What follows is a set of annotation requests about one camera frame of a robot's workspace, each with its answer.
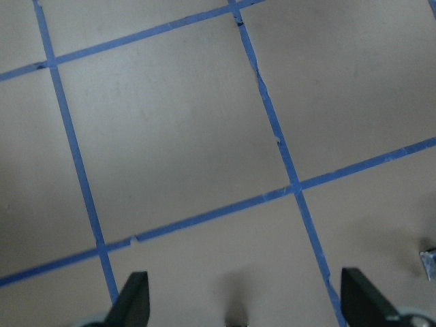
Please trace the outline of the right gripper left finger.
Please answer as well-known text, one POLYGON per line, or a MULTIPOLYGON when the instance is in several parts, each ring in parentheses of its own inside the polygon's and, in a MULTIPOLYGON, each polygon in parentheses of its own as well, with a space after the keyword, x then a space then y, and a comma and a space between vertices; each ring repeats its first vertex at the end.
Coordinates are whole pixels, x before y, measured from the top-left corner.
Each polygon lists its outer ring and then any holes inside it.
POLYGON ((147 271, 133 272, 107 314, 102 326, 146 327, 150 314, 148 273, 147 271))

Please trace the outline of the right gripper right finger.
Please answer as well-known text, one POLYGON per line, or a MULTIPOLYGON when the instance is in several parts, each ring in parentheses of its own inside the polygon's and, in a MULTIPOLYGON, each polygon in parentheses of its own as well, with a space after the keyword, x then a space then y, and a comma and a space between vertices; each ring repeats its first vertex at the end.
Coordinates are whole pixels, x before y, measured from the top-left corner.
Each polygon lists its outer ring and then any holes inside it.
POLYGON ((399 311, 358 268, 342 268, 341 312, 348 326, 405 326, 399 311))

